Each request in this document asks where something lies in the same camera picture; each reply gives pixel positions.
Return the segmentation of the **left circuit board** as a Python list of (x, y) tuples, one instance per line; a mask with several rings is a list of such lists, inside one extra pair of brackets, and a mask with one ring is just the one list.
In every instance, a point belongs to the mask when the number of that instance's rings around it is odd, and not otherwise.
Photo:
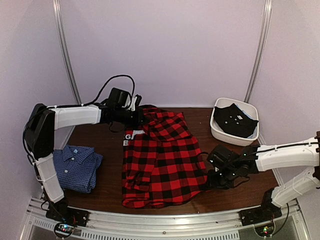
[(73, 225), (69, 225), (64, 222), (58, 222), (53, 228), (54, 234), (59, 238), (70, 237), (73, 234), (74, 230), (75, 227)]

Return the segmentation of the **white plastic basin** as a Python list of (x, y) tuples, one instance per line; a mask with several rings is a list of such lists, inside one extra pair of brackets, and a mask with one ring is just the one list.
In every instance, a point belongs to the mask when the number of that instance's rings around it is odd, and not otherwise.
[[(251, 135), (250, 137), (242, 138), (242, 137), (237, 137), (237, 136), (227, 134), (223, 132), (222, 129), (215, 122), (214, 120), (215, 107), (225, 108), (230, 106), (231, 104), (236, 104), (248, 117), (252, 118), (253, 120), (258, 120), (257, 127), (253, 135)], [(256, 107), (254, 107), (249, 103), (245, 103), (245, 102), (231, 99), (231, 98), (220, 97), (216, 100), (212, 110), (212, 114), (210, 118), (210, 128), (211, 128), (212, 136), (220, 141), (237, 145), (237, 146), (243, 146), (243, 147), (248, 146), (258, 139), (258, 136), (260, 133), (258, 110), (256, 109)]]

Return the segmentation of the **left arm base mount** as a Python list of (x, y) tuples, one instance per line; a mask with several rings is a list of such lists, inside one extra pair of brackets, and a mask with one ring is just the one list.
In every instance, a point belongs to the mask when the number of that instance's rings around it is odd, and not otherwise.
[(89, 212), (86, 210), (69, 207), (67, 203), (54, 203), (48, 207), (45, 216), (48, 219), (67, 223), (76, 227), (86, 227)]

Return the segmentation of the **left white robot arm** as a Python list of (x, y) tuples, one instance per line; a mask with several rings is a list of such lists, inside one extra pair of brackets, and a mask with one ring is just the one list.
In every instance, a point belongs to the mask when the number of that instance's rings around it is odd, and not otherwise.
[(64, 192), (54, 168), (55, 131), (80, 125), (121, 123), (137, 127), (147, 123), (139, 106), (142, 97), (128, 91), (112, 88), (107, 99), (80, 105), (34, 106), (22, 132), (22, 144), (38, 175), (46, 198), (52, 204), (52, 213), (61, 222), (72, 218), (72, 211), (61, 203)]

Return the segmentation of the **folded blue checked shirt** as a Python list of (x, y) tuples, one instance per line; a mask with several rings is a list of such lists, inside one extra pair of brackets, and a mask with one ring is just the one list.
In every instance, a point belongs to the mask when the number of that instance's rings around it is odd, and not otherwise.
[(97, 184), (97, 169), (103, 156), (93, 147), (66, 145), (53, 151), (53, 163), (60, 187), (89, 194)]

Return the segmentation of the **red black plaid shirt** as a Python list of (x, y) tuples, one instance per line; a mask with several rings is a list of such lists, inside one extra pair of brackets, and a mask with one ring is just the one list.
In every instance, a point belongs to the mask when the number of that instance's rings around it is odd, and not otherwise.
[(142, 110), (147, 123), (124, 133), (122, 205), (160, 209), (185, 204), (207, 189), (199, 142), (182, 112), (153, 105)]

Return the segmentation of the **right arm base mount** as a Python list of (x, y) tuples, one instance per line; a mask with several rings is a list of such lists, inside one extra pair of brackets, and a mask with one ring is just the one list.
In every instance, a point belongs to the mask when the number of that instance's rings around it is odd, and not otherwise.
[(281, 216), (281, 206), (273, 204), (271, 200), (264, 200), (258, 207), (244, 209), (239, 212), (242, 226), (272, 221), (274, 218)]

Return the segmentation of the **right aluminium frame post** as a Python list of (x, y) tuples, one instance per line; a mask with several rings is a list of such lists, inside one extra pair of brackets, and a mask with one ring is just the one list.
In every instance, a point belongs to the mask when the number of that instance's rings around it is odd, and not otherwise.
[(270, 30), (270, 24), (271, 24), (271, 18), (272, 18), (272, 6), (273, 6), (272, 0), (264, 1), (259, 40), (258, 40), (254, 63), (253, 63), (253, 67), (252, 67), (252, 71), (249, 79), (249, 84), (248, 84), (246, 95), (244, 98), (245, 103), (250, 102), (250, 99), (252, 97), (254, 87), (259, 75), (259, 70), (261, 67), (262, 59), (263, 59), (263, 53), (265, 50), (265, 46), (267, 43), (268, 34)]

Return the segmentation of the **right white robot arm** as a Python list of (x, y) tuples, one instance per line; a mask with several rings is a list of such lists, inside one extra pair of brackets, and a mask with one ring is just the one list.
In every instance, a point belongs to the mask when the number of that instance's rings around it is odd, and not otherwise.
[(320, 136), (282, 145), (246, 146), (240, 154), (218, 145), (208, 155), (213, 169), (207, 172), (209, 189), (235, 188), (237, 178), (268, 170), (305, 166), (306, 169), (288, 182), (264, 193), (256, 210), (259, 220), (268, 220), (291, 200), (320, 187)]

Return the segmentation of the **circuit board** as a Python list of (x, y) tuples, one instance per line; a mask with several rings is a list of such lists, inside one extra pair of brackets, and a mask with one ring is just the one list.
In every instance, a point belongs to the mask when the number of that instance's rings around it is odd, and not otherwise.
[(75, 227), (73, 225), (69, 225), (64, 222), (58, 222), (53, 228), (54, 234), (59, 238), (70, 237), (73, 234), (74, 230)]
[(262, 224), (262, 225), (257, 225), (254, 227), (255, 233), (259, 236), (259, 237), (269, 237), (270, 235), (272, 235), (275, 231), (275, 225), (268, 223), (268, 224)]

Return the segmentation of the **right circuit board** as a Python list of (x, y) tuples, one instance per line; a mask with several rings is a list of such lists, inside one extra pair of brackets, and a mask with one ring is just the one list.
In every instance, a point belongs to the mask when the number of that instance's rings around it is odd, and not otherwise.
[(272, 235), (275, 231), (275, 225), (268, 223), (268, 224), (262, 224), (262, 225), (257, 225), (254, 227), (255, 233), (259, 236), (259, 237), (269, 237), (270, 235)]

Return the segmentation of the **left aluminium frame post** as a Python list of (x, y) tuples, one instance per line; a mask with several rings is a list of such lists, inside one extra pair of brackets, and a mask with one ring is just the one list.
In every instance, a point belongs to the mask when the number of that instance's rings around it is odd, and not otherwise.
[(81, 104), (82, 100), (80, 97), (80, 93), (78, 90), (78, 86), (75, 80), (75, 75), (70, 59), (70, 54), (68, 50), (68, 44), (67, 44), (67, 39), (66, 39), (66, 34), (65, 34), (65, 29), (64, 29), (64, 22), (63, 22), (63, 16), (62, 16), (62, 11), (61, 11), (61, 3), (59, 0), (53, 0), (52, 1), (52, 6), (53, 6), (53, 13), (54, 13), (54, 18), (55, 18), (55, 23), (56, 23), (56, 28), (57, 28), (57, 34), (58, 34), (58, 39), (59, 39), (59, 44), (60, 44), (60, 49), (62, 53), (62, 60), (65, 66), (65, 70), (67, 73), (67, 77), (70, 83), (71, 91), (74, 96), (74, 99), (77, 104)]

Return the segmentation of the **aluminium frame post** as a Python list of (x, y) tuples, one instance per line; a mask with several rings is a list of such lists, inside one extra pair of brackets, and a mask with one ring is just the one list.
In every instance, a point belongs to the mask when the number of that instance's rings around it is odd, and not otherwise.
[(272, 6), (273, 6), (272, 0), (264, 1), (259, 40), (258, 40), (254, 63), (253, 63), (253, 67), (252, 67), (252, 71), (249, 79), (249, 84), (248, 84), (246, 95), (244, 98), (245, 103), (250, 102), (250, 99), (252, 97), (254, 87), (259, 75), (259, 70), (261, 67), (262, 59), (263, 59), (263, 53), (265, 50), (265, 46), (267, 43), (268, 34), (270, 30), (270, 24), (271, 24), (271, 18), (272, 18)]
[(55, 23), (56, 23), (56, 28), (57, 28), (57, 34), (58, 34), (58, 39), (59, 39), (59, 44), (60, 44), (60, 49), (62, 53), (62, 60), (65, 66), (65, 70), (67, 73), (67, 77), (70, 83), (71, 91), (74, 96), (74, 99), (77, 104), (81, 104), (82, 100), (80, 97), (80, 93), (78, 90), (78, 86), (75, 80), (75, 75), (70, 59), (70, 54), (68, 50), (68, 44), (67, 44), (67, 39), (66, 39), (66, 34), (65, 34), (65, 29), (64, 29), (64, 22), (63, 22), (63, 16), (62, 16), (62, 11), (61, 11), (61, 3), (59, 0), (53, 0), (52, 1), (52, 6), (53, 6), (53, 13), (54, 13), (54, 18), (55, 18)]

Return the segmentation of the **black shirt in basin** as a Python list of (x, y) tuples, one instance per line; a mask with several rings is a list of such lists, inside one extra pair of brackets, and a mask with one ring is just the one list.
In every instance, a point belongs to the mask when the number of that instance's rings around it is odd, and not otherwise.
[(258, 120), (248, 117), (236, 104), (227, 107), (214, 107), (214, 121), (226, 134), (249, 138), (258, 126)]

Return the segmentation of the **front aluminium rail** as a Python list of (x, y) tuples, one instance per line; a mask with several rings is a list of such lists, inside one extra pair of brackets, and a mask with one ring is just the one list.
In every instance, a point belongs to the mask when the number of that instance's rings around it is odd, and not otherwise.
[[(32, 197), (23, 218), (18, 240), (61, 240), (54, 233), (57, 221), (46, 218), (48, 203)], [(274, 219), (272, 237), (259, 236), (263, 223), (244, 226), (243, 208), (211, 213), (182, 215), (121, 214), (88, 211), (86, 226), (77, 226), (66, 240), (311, 240), (306, 221), (297, 200)]]

